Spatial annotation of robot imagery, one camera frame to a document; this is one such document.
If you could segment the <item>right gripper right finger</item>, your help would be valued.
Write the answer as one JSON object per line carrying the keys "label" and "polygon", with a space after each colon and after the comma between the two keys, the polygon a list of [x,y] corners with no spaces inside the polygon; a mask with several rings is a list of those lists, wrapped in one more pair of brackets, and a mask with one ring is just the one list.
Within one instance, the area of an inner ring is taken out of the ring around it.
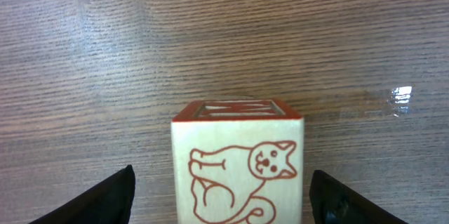
{"label": "right gripper right finger", "polygon": [[309,189],[315,224],[406,224],[322,170]]}

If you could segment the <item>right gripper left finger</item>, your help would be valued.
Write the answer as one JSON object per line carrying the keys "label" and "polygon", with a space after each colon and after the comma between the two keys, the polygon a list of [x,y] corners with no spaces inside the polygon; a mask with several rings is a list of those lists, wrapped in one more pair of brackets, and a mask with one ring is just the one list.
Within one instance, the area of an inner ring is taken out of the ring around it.
{"label": "right gripper left finger", "polygon": [[131,165],[30,224],[128,224],[135,196]]}

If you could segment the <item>white block green bottom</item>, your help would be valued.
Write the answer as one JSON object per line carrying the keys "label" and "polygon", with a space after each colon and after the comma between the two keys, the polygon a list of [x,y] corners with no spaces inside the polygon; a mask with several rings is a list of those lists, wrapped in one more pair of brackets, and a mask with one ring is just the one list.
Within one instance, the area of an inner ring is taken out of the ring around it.
{"label": "white block green bottom", "polygon": [[198,100],[171,122],[179,223],[299,223],[304,119],[274,99]]}

